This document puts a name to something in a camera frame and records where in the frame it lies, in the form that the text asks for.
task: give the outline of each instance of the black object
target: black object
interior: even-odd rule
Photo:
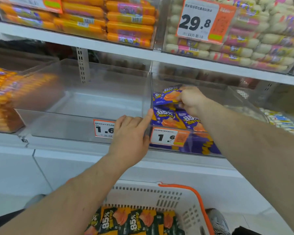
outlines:
[[[256,233],[244,227],[237,227],[232,235],[261,235],[260,233]]]
[[[20,213],[22,213],[24,210],[25,209],[21,209],[21,210],[0,216],[0,227],[5,225],[8,221],[13,219],[14,217],[19,215]]]

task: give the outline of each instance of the orange label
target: orange label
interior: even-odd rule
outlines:
[[[63,13],[61,0],[0,0],[23,7],[33,7],[41,10]]]
[[[210,0],[184,0],[176,36],[222,44],[236,7]]]
[[[114,121],[94,120],[95,136],[103,138],[113,138]]]
[[[151,143],[183,147],[190,132],[187,130],[153,127]]]

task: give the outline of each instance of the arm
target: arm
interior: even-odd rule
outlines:
[[[0,228],[0,235],[80,235],[120,176],[147,153],[152,117],[122,116],[107,155]]]
[[[198,117],[229,162],[294,231],[294,135],[181,88],[181,107]]]

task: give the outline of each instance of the white plastic basket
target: white plastic basket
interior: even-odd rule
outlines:
[[[132,209],[174,210],[186,235],[214,235],[199,193],[188,186],[118,180],[105,202]]]

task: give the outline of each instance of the hand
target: hand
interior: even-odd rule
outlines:
[[[179,106],[187,111],[194,117],[199,117],[199,107],[203,100],[207,97],[195,86],[183,86],[180,88],[181,94],[176,98],[178,101],[182,101]]]
[[[108,155],[115,157],[126,169],[134,166],[147,154],[150,140],[144,134],[152,115],[153,110],[149,109],[145,118],[123,115],[115,122]]]

